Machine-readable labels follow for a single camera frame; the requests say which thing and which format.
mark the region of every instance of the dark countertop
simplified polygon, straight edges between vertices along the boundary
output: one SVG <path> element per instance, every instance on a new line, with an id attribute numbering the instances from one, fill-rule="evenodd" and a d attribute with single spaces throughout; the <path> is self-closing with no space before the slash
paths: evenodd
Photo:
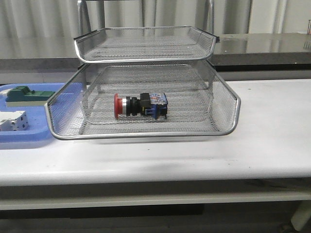
<path id="1" fill-rule="evenodd" d="M 220 70 L 277 65 L 311 69 L 310 34 L 224 34 L 220 38 L 210 58 Z M 0 70 L 76 69 L 80 64 L 72 38 L 0 38 L 0 45 Z"/>

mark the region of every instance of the countertop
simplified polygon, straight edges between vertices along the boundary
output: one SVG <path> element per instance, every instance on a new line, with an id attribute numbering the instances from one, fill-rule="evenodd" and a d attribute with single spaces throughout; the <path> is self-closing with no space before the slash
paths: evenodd
<path id="1" fill-rule="evenodd" d="M 228 83 L 227 136 L 0 144 L 0 186 L 311 177 L 311 80 Z"/>
<path id="2" fill-rule="evenodd" d="M 224 34 L 220 39 L 210 58 L 216 67 L 303 65 L 310 68 L 310 34 Z M 0 38 L 0 44 L 0 70 L 76 69 L 80 64 L 72 38 Z"/>

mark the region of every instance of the label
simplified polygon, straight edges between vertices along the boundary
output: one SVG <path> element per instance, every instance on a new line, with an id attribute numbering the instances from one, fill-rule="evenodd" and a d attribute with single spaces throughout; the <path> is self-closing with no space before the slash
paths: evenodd
<path id="1" fill-rule="evenodd" d="M 152 93 L 149 95 L 151 104 L 158 104 L 158 105 L 167 104 L 167 99 L 164 93 Z"/>

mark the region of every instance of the wire mesh tray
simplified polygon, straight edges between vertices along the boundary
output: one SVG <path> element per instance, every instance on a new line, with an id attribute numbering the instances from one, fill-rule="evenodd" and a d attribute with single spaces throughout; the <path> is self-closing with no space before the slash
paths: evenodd
<path id="1" fill-rule="evenodd" d="M 104 28 L 74 40 L 85 63 L 200 60 L 212 55 L 217 37 L 181 27 Z"/>
<path id="2" fill-rule="evenodd" d="M 86 86 L 85 77 L 91 77 Z M 167 118 L 114 117 L 114 95 L 164 92 Z M 207 61 L 84 65 L 46 104 L 58 139 L 209 136 L 231 133 L 240 99 Z"/>

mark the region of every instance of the metal ring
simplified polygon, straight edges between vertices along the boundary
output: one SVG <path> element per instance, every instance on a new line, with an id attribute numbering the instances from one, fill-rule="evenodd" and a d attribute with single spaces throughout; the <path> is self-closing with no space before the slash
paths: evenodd
<path id="1" fill-rule="evenodd" d="M 126 115 L 126 97 L 122 98 L 122 114 Z"/>

